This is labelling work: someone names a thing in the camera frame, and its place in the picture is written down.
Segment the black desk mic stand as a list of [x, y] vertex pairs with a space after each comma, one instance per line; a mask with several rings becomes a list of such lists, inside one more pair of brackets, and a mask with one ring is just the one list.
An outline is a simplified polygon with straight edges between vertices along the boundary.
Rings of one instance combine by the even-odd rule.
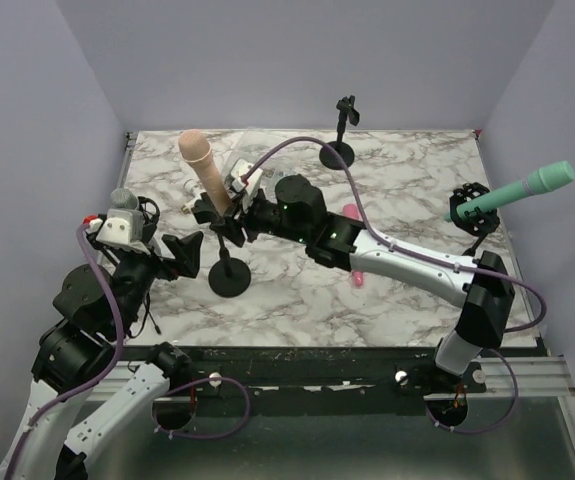
[[[206, 193], [201, 193], [195, 201], [191, 212], [198, 224], [208, 224], [211, 229], [222, 222]], [[217, 233], [219, 259], [212, 265], [208, 274], [211, 290], [220, 297], [234, 298], [243, 294], [251, 283], [251, 271], [248, 265], [231, 256], [225, 245], [225, 237]]]
[[331, 153], [331, 150], [334, 150], [348, 167], [351, 167], [354, 163], [354, 150], [344, 141], [344, 135], [347, 124], [357, 126], [360, 122], [360, 113], [355, 107], [355, 101], [356, 97], [354, 95], [349, 95], [341, 98], [336, 104], [336, 108], [339, 111], [336, 127], [336, 139], [327, 143], [328, 148], [322, 147], [319, 151], [319, 160], [321, 164], [330, 170], [342, 169], [335, 155]]

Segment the silver condenser microphone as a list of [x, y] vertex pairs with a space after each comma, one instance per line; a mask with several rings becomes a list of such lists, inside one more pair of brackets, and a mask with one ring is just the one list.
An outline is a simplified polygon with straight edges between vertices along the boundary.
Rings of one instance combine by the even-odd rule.
[[110, 206], [112, 209], [137, 210], [139, 200], [129, 189], [117, 188], [110, 194]]

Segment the beige microphone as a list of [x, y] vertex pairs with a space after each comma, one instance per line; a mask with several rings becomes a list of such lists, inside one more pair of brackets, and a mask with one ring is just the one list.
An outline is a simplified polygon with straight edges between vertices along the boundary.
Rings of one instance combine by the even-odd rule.
[[178, 137], [178, 148], [183, 160], [194, 170], [219, 215], [231, 206], [231, 198], [214, 162], [207, 137], [197, 129], [186, 130]]

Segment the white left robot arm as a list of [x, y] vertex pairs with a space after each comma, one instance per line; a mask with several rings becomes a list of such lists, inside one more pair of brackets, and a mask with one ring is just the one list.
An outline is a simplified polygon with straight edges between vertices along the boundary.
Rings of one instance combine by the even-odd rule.
[[29, 399], [0, 462], [0, 479], [86, 478], [94, 456], [132, 416], [165, 393], [181, 393], [193, 374], [184, 352], [159, 343], [118, 392], [85, 420], [77, 419], [92, 389], [121, 359], [152, 283], [197, 276], [203, 235], [164, 236], [169, 258], [152, 248], [123, 252], [114, 272], [98, 265], [95, 235], [80, 226], [76, 237], [86, 261], [68, 274], [53, 301], [62, 319], [39, 340]]

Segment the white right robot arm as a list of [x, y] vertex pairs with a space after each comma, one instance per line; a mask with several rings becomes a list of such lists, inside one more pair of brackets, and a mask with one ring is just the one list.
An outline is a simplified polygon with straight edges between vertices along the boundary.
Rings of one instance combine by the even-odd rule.
[[274, 200], [260, 189], [231, 195], [223, 182], [216, 185], [207, 194], [217, 212], [211, 227], [235, 245], [260, 234], [291, 240], [322, 266], [391, 278], [460, 308], [456, 326], [426, 370], [434, 389], [452, 390], [482, 350], [500, 346], [515, 290], [498, 255], [451, 257], [398, 242], [364, 221], [329, 212], [321, 190], [301, 175], [280, 180]]

